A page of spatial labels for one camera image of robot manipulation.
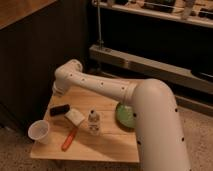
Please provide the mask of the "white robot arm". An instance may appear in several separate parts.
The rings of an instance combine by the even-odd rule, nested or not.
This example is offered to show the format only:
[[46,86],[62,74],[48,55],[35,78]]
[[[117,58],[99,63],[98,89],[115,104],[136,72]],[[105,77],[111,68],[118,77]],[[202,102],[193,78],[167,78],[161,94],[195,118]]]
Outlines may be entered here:
[[119,101],[133,110],[140,166],[143,171],[192,171],[175,96],[158,79],[140,82],[82,72],[72,59],[55,70],[53,93],[64,95],[77,85]]

